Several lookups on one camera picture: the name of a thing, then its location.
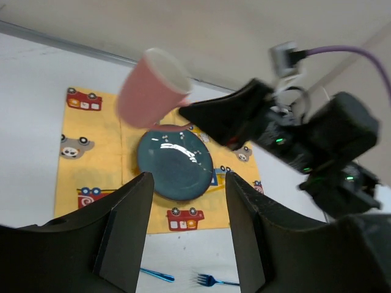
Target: cartoon bear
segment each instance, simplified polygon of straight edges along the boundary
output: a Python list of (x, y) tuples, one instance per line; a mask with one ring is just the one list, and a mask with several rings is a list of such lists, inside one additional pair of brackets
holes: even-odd
[(60, 156), (70, 160), (79, 159), (86, 151), (91, 150), (94, 145), (95, 142), (85, 137), (70, 139), (61, 134)]
[(252, 155), (252, 150), (247, 146), (242, 146), (240, 149), (233, 151), (236, 157), (242, 162), (248, 162)]

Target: teal plate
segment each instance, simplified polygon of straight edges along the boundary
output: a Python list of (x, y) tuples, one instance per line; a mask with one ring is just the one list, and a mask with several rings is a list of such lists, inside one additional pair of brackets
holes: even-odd
[(141, 172), (150, 172), (155, 192), (173, 201), (189, 201), (209, 188), (213, 162), (205, 144), (191, 131), (149, 131), (137, 149)]

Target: cup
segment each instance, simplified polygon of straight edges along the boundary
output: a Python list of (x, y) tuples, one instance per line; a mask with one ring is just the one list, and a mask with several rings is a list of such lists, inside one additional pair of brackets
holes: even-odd
[(117, 101), (119, 117), (134, 128), (160, 131), (180, 131), (190, 127), (159, 125), (172, 109), (187, 106), (185, 98), (191, 93), (188, 72), (169, 53), (148, 49), (129, 74)]

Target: blue fork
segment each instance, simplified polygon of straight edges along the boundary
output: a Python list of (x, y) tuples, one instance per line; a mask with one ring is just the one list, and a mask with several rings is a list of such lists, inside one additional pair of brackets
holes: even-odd
[(165, 273), (155, 272), (154, 270), (143, 269), (142, 267), (140, 268), (140, 271), (143, 273), (147, 273), (151, 276), (157, 277), (159, 279), (162, 279), (164, 281), (170, 282), (170, 283), (175, 281), (175, 278), (172, 275), (167, 275)]
[(215, 278), (213, 278), (213, 276), (204, 275), (202, 273), (198, 274), (197, 283), (199, 285), (202, 285), (205, 287), (212, 287), (214, 284), (226, 284), (226, 285), (240, 286), (239, 283), (232, 283), (232, 282), (216, 280)]

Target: yellow placemat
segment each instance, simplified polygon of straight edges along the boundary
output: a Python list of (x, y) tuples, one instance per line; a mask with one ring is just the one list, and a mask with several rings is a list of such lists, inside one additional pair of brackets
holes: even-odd
[[(144, 130), (121, 123), (115, 114), (116, 96), (81, 88), (69, 88), (61, 137), (55, 216), (59, 217), (100, 199), (139, 173), (136, 150)], [(161, 124), (183, 125), (176, 111)], [(211, 186), (200, 198), (177, 203), (154, 194), (148, 234), (196, 229), (228, 228), (225, 173), (233, 170), (261, 189), (257, 165), (248, 144), (229, 152), (197, 127), (191, 131), (211, 153), (214, 174)]]

